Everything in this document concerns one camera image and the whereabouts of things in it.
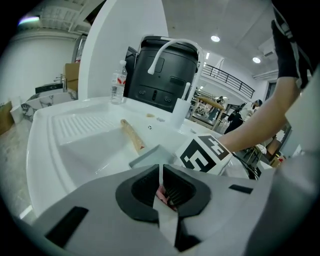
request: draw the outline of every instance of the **floor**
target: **floor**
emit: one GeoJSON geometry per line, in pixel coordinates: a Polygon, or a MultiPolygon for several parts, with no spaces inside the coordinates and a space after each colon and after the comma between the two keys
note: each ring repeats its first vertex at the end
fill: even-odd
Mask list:
{"type": "Polygon", "coordinates": [[[0,193],[12,215],[28,224],[36,219],[27,185],[26,159],[31,122],[23,119],[0,135],[0,193]]]}

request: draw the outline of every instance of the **white sink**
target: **white sink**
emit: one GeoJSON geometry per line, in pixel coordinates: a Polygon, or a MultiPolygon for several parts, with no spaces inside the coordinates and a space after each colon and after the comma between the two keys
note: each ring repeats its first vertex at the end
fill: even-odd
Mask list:
{"type": "Polygon", "coordinates": [[[108,97],[76,100],[38,110],[29,135],[26,161],[35,214],[39,216],[86,182],[130,169],[129,162],[139,155],[122,131],[121,119],[132,125],[148,149],[162,145],[171,153],[193,135],[191,129],[218,135],[186,119],[180,130],[174,130],[167,123],[170,115],[131,99],[112,105],[108,97]]]}
{"type": "Polygon", "coordinates": [[[76,187],[99,177],[129,170],[129,162],[139,156],[121,128],[121,119],[132,125],[149,149],[161,144],[174,153],[187,138],[155,118],[127,111],[114,114],[112,108],[104,112],[51,117],[52,150],[58,151],[65,171],[76,187]]]}

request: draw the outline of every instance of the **cable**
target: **cable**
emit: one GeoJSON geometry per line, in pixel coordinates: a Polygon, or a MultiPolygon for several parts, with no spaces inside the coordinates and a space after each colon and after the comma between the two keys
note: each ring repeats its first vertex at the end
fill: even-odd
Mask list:
{"type": "Polygon", "coordinates": [[[247,164],[245,161],[243,161],[243,160],[242,160],[239,156],[237,156],[235,153],[232,153],[232,155],[233,155],[236,159],[240,160],[242,166],[243,166],[244,168],[246,168],[248,171],[252,172],[255,177],[259,177],[258,174],[255,172],[256,169],[252,169],[249,164],[247,164]]]}

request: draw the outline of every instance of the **cardboard box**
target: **cardboard box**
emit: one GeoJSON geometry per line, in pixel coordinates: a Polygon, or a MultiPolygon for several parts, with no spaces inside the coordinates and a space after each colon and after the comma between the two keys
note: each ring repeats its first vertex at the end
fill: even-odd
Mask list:
{"type": "Polygon", "coordinates": [[[0,135],[8,131],[15,123],[10,113],[11,109],[11,101],[0,107],[0,135]]]}
{"type": "Polygon", "coordinates": [[[66,87],[75,92],[78,91],[80,63],[67,63],[64,65],[63,74],[66,78],[66,87]]]}

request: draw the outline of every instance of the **human arm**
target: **human arm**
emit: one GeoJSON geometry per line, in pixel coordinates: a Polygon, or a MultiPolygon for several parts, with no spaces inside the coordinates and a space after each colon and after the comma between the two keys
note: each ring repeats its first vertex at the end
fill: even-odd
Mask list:
{"type": "Polygon", "coordinates": [[[273,95],[237,129],[219,141],[231,152],[257,145],[274,136],[286,124],[285,113],[300,94],[294,77],[280,77],[273,95]]]}

